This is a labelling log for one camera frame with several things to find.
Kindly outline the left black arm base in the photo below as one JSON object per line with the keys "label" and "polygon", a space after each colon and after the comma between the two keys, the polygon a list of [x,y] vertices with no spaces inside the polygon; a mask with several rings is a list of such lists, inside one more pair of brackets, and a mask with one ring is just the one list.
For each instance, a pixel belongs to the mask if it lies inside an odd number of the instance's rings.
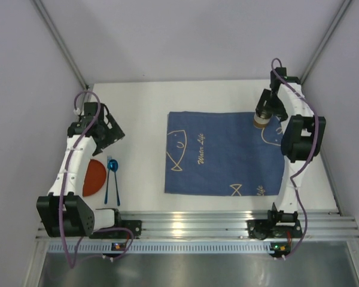
{"label": "left black arm base", "polygon": [[142,221],[140,220],[122,220],[120,226],[102,228],[95,231],[89,236],[90,239],[130,239],[131,235],[128,231],[121,229],[128,229],[132,232],[135,239],[138,239],[142,231]]}

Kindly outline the red plate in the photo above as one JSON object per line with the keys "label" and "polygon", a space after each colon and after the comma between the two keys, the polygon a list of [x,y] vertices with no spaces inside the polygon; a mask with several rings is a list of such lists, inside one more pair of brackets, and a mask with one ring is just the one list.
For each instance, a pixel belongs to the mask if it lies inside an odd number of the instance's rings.
{"label": "red plate", "polygon": [[96,194],[105,184],[107,171],[98,160],[91,159],[87,168],[83,185],[83,197]]}

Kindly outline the blue fish placemat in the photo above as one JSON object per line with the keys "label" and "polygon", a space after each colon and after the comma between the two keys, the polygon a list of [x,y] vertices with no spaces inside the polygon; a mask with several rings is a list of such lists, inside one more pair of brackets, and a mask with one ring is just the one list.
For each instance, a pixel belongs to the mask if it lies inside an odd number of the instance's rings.
{"label": "blue fish placemat", "polygon": [[252,112],[170,112],[165,192],[187,196],[276,196],[284,174],[282,127],[254,126]]}

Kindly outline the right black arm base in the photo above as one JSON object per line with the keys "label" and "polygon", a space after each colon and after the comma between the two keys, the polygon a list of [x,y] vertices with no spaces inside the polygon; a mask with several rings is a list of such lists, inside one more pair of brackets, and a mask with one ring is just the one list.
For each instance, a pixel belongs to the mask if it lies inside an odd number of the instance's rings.
{"label": "right black arm base", "polygon": [[248,237],[250,239],[287,239],[301,238],[302,228],[299,221],[271,223],[266,219],[247,221]]}

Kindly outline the brown paper cup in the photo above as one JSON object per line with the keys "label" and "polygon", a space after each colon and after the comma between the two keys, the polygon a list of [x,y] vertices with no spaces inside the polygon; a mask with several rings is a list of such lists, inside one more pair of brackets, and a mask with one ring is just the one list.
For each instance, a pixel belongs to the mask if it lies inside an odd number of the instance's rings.
{"label": "brown paper cup", "polygon": [[255,127],[262,129],[270,123],[270,118],[262,118],[255,113],[253,123]]}

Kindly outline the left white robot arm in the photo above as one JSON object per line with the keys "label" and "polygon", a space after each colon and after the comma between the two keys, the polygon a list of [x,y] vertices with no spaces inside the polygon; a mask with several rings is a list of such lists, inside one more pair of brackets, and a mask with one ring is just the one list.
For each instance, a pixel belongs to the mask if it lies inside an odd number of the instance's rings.
{"label": "left white robot arm", "polygon": [[38,197],[36,209],[49,237],[92,236],[103,228],[121,226],[116,208],[94,209],[83,199],[90,160],[124,137],[103,103],[87,102],[84,113],[67,131],[65,155],[47,195]]}

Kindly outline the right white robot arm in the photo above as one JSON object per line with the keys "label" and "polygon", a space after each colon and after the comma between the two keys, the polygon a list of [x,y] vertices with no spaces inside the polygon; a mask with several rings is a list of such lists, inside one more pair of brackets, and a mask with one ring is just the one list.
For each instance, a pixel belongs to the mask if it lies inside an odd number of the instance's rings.
{"label": "right white robot arm", "polygon": [[284,213],[296,213],[301,208],[302,179],[320,152],[326,120],[307,103],[300,80],[287,75],[285,67],[272,68],[270,88],[263,90],[255,108],[254,125],[264,128],[275,118],[281,124],[280,148],[285,166],[273,207]]}

